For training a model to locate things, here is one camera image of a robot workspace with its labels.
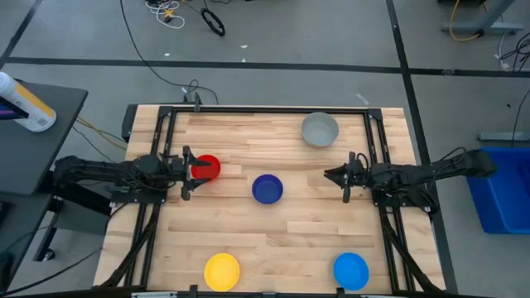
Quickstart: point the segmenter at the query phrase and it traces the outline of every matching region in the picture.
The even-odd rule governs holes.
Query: gray floor
[[[225,38],[213,35],[188,7],[178,10],[186,18],[185,27],[171,30],[156,23],[142,1],[124,2],[139,49],[149,60],[241,62],[245,59],[247,62],[399,66],[384,0],[233,0],[229,5],[210,4],[227,27]],[[0,51],[7,46],[31,3],[29,0],[0,1]],[[448,19],[451,7],[438,6],[434,0],[395,0],[395,3],[411,67],[499,69],[499,62],[494,58],[498,37],[462,44],[440,32],[439,26]],[[529,9],[528,2],[519,0],[504,17],[524,23],[530,30],[530,19],[525,15]],[[480,7],[466,7],[459,18],[481,13]],[[517,39],[517,36],[507,36],[504,49],[511,49]],[[118,0],[44,0],[12,56],[137,60]],[[7,64],[4,70],[31,82],[87,89],[89,97],[81,116],[114,133],[120,132],[127,104],[171,103],[182,98],[179,88],[161,82],[142,67]],[[222,104],[364,106],[355,97],[362,94],[373,107],[405,108],[413,135],[400,74],[187,68],[157,71],[183,84],[198,79],[201,85],[218,93]],[[457,146],[479,147],[475,139],[477,132],[509,131],[517,105],[530,87],[530,79],[413,76],[412,80],[433,160]],[[207,93],[203,99],[213,101]],[[523,117],[519,126],[522,130],[530,129],[530,120]],[[123,151],[111,147],[84,127],[79,130],[114,160],[123,159]],[[71,154],[103,160],[74,132],[60,151],[60,156]],[[530,237],[485,234],[465,180],[449,179],[438,186],[460,293],[526,296]],[[36,237],[32,249],[40,237]],[[52,243],[58,257],[43,263],[25,260],[12,288],[70,265],[102,241],[100,236],[58,233]],[[97,258],[94,256],[72,272],[25,293],[89,288]]]

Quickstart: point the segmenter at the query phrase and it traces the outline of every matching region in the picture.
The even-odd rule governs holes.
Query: blue plastic crate
[[[484,147],[497,166],[489,178],[468,178],[486,233],[530,233],[530,148]]]

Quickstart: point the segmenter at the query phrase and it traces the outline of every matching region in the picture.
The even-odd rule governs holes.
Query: white bottle
[[[28,113],[27,118],[14,121],[32,132],[44,132],[57,119],[52,108],[3,72],[0,72],[0,96]]]

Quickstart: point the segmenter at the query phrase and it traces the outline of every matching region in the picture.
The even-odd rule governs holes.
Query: black table
[[[13,121],[0,122],[0,192],[30,195],[41,185],[88,92],[22,84],[57,113],[55,124],[44,132],[30,132]]]
[[[53,194],[39,187],[88,94],[82,89],[22,84],[57,112],[57,121],[47,131],[37,133],[13,121],[0,122],[0,201],[10,204],[0,222],[0,252],[17,241],[8,251],[13,257],[9,281],[31,244],[32,231],[39,228],[47,210],[58,211]]]

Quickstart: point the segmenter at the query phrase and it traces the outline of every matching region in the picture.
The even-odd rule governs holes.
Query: gray bowl
[[[311,147],[327,147],[339,136],[339,124],[326,113],[311,113],[301,124],[301,135]]]

